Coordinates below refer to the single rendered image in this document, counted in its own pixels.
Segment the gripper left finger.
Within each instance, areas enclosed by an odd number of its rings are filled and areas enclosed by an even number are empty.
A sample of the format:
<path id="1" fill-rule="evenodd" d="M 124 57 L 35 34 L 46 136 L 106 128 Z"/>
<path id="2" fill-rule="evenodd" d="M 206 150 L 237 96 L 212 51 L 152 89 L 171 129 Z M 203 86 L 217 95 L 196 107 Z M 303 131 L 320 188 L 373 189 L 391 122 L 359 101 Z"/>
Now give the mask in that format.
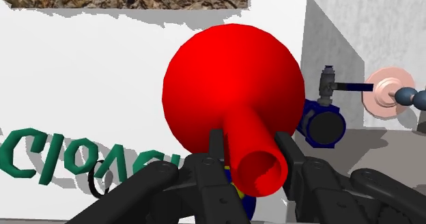
<path id="1" fill-rule="evenodd" d="M 225 175 L 223 132 L 210 131 L 206 153 L 181 168 L 158 160 L 136 172 L 66 224 L 250 224 L 236 188 Z"/>

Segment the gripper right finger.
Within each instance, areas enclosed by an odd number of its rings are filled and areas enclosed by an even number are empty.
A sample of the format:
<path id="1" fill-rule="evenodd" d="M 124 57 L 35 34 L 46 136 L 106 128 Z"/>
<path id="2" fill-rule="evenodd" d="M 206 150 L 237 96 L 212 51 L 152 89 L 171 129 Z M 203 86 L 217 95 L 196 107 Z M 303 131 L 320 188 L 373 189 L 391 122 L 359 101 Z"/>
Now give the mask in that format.
<path id="1" fill-rule="evenodd" d="M 305 156 L 286 133 L 274 140 L 287 159 L 283 185 L 296 220 L 318 224 L 426 224 L 426 196 L 369 168 L 349 177 L 320 158 Z"/>

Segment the red round vase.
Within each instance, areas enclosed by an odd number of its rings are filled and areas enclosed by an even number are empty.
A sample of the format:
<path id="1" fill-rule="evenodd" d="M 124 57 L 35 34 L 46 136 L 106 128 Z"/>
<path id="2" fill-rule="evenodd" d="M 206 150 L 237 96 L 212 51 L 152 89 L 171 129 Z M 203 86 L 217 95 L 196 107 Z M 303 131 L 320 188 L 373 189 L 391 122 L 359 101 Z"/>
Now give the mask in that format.
<path id="1" fill-rule="evenodd" d="M 162 89 L 174 137 L 189 152 L 202 153 L 210 131 L 222 130 L 232 181 L 254 197 L 283 186 L 288 168 L 274 135 L 295 132 L 304 100 L 304 79 L 289 49 L 241 24 L 210 27 L 181 45 Z"/>

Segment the blue and yellow round object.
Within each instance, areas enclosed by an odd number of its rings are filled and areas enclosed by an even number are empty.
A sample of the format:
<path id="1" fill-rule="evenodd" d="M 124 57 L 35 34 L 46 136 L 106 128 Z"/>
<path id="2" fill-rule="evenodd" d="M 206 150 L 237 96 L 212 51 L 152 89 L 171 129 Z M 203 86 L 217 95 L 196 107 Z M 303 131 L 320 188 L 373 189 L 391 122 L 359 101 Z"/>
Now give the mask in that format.
<path id="1" fill-rule="evenodd" d="M 236 185 L 233 183 L 233 180 L 231 178 L 231 172 L 230 172 L 229 166 L 224 166 L 224 170 L 225 170 L 225 175 L 227 176 L 229 183 L 236 189 L 238 196 L 239 196 L 239 198 L 242 202 L 243 208 L 246 212 L 246 215 L 247 215 L 248 219 L 251 221 L 252 218 L 253 218 L 254 212 L 255 212 L 257 198 L 244 194 L 242 191 L 240 191 L 236 187 Z"/>

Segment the pink disc with blue-grey knobs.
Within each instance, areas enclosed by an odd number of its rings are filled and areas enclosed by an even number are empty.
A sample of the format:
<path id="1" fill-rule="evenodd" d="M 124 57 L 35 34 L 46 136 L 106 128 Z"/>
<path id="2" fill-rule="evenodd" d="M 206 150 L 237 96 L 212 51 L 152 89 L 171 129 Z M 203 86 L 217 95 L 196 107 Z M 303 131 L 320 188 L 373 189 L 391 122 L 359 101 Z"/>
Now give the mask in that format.
<path id="1" fill-rule="evenodd" d="M 417 91 L 412 75 L 403 68 L 381 68 L 365 83 L 372 84 L 373 89 L 363 92 L 362 102 L 366 111 L 375 117 L 392 118 L 411 106 L 426 111 L 426 90 Z"/>

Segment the green raised lettering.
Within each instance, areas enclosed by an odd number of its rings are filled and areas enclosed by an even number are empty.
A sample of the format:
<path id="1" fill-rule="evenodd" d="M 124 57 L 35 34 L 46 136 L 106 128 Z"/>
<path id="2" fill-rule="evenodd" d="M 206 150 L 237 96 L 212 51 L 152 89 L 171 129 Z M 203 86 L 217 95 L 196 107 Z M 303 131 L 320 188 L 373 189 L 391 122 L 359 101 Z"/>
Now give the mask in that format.
<path id="1" fill-rule="evenodd" d="M 4 137 L 0 129 L 0 170 L 13 178 L 32 179 L 42 186 L 56 185 L 64 189 L 80 189 L 89 194 L 89 173 L 75 174 L 65 167 L 68 148 L 74 139 L 62 134 L 48 134 L 34 128 L 12 130 Z M 105 160 L 112 183 L 120 184 L 147 164 L 164 160 L 181 167 L 184 159 L 178 154 L 166 155 L 155 149 L 136 150 L 121 144 L 107 147 L 93 142 L 92 147 L 74 147 L 74 164 L 82 167 L 98 151 L 98 161 Z"/>

